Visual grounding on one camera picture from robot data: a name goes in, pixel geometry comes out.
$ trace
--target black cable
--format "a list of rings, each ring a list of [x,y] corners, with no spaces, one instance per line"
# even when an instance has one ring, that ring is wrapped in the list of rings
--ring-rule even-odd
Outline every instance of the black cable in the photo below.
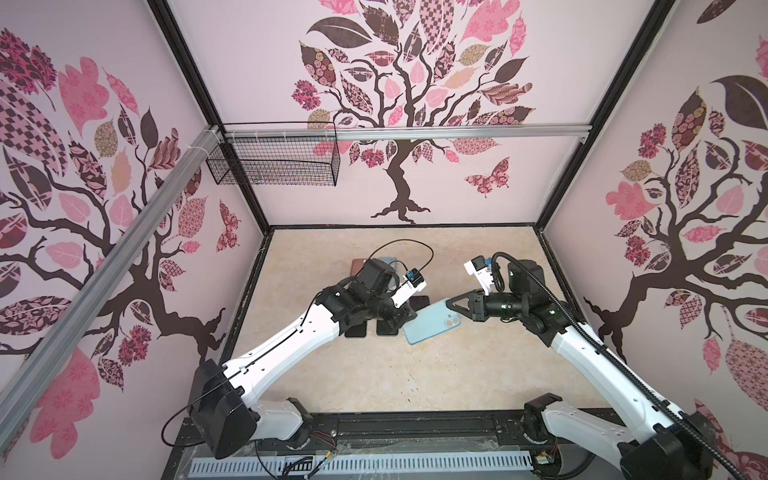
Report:
[[[413,242],[413,243],[418,243],[419,245],[423,245],[424,247],[427,247],[427,248],[429,248],[429,252],[430,252],[432,255],[429,257],[429,260],[427,260],[427,263],[425,263],[425,264],[424,264],[424,266],[423,266],[423,267],[421,267],[419,270],[424,270],[424,269],[427,267],[427,265],[429,265],[429,262],[431,262],[431,261],[432,261],[432,259],[433,259],[433,258],[435,258],[435,251],[432,249],[432,247],[430,247],[430,246],[429,246],[429,245],[427,245],[426,243],[424,243],[424,242],[419,242],[418,240],[413,240],[412,238],[399,238],[399,239],[397,239],[397,240],[392,240],[391,242],[387,242],[387,243],[384,243],[382,246],[380,246],[379,248],[377,248],[376,250],[374,250],[374,251],[373,251],[373,253],[371,253],[370,255],[368,255],[368,259],[367,259],[367,260],[371,260],[371,258],[373,258],[373,255],[374,255],[376,252],[378,252],[378,251],[379,251],[379,250],[381,250],[382,248],[386,247],[387,245],[391,245],[391,244],[393,244],[393,243],[395,243],[395,242]]]
[[[531,271],[523,265],[520,260],[514,258],[513,256],[504,253],[504,252],[496,252],[493,254],[493,257],[491,258],[491,264],[496,263],[496,259],[499,257],[505,258],[509,260],[510,262],[514,263],[520,270],[522,270],[523,273],[528,275],[536,284],[541,287],[542,290],[544,290],[545,293],[549,296],[549,299],[558,307],[558,310],[560,310],[563,315],[565,315],[565,318],[568,319],[568,322],[571,324],[571,326],[574,327],[574,330],[578,332],[579,335],[584,337],[587,342],[592,345],[599,353],[605,356],[606,359],[608,359],[609,362],[611,362],[611,365],[615,366],[627,379],[639,389],[645,398],[650,400],[651,403],[653,403],[656,408],[658,408],[660,411],[662,411],[672,422],[674,422],[678,427],[683,429],[688,435],[690,435],[691,438],[693,438],[699,445],[704,447],[725,469],[736,479],[736,480],[746,480],[746,477],[739,472],[739,469],[731,463],[728,458],[725,457],[722,453],[720,453],[720,450],[718,450],[716,447],[713,447],[709,443],[707,443],[704,438],[697,432],[693,427],[688,425],[688,423],[682,419],[679,418],[674,412],[672,412],[669,407],[662,403],[661,400],[659,400],[653,392],[651,392],[648,387],[645,386],[642,380],[637,378],[634,373],[632,373],[629,368],[627,368],[626,365],[624,365],[623,362],[621,362],[619,359],[616,358],[614,353],[605,346],[604,343],[598,342],[597,340],[593,339],[581,326],[581,324],[571,315],[571,312],[568,311],[561,303],[560,300],[552,293],[552,291],[547,288],[544,283],[539,280]]]

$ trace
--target aluminum rail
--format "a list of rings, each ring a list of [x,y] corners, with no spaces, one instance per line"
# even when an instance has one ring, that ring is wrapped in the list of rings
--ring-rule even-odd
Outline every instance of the aluminum rail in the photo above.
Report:
[[[32,408],[69,361],[74,348],[123,279],[128,268],[171,209],[195,170],[220,141],[217,127],[206,127],[184,152],[136,221],[104,259],[61,318],[0,394],[0,450],[11,441]]]

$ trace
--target wire basket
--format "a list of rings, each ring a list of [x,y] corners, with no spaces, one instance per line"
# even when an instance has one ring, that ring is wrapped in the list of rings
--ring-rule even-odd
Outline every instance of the wire basket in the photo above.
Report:
[[[297,123],[307,124],[305,121],[270,122],[272,125]],[[207,159],[214,180],[219,185],[335,187],[341,164],[336,126],[332,122],[307,125],[309,130],[265,130],[225,137],[225,143],[219,144]]]

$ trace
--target butterfly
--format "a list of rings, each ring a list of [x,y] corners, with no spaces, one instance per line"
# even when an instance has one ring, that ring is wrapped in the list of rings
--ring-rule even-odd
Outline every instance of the butterfly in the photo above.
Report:
[[[237,215],[231,214],[229,207],[224,205],[224,202],[219,200],[219,211],[221,212],[221,220],[224,220],[224,232],[219,236],[219,241],[216,242],[216,251],[220,252],[225,248],[234,248],[237,246],[237,234],[235,230],[240,225],[240,220],[237,219]]]
[[[477,187],[478,192],[484,194],[485,197],[488,198],[488,193],[493,190],[494,186],[509,188],[509,185],[507,185],[507,182],[509,181],[509,175],[505,173],[507,170],[509,170],[509,157],[506,157],[504,160],[498,162],[498,165],[494,167],[489,176],[486,177],[485,175],[470,175],[464,180],[468,181],[469,184],[473,187]]]

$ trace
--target wall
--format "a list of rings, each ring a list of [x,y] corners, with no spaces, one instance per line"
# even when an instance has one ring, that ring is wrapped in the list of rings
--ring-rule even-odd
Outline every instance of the wall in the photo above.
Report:
[[[205,123],[145,3],[15,2],[0,39],[2,385]],[[196,174],[3,452],[0,476],[153,478],[260,235]],[[181,419],[167,437],[175,439]]]
[[[652,2],[171,4],[225,121],[394,127],[588,123]],[[532,222],[576,141],[347,143],[336,187],[255,190],[274,224]]]
[[[601,337],[716,416],[748,478],[768,472],[765,18],[681,2],[547,229]]]

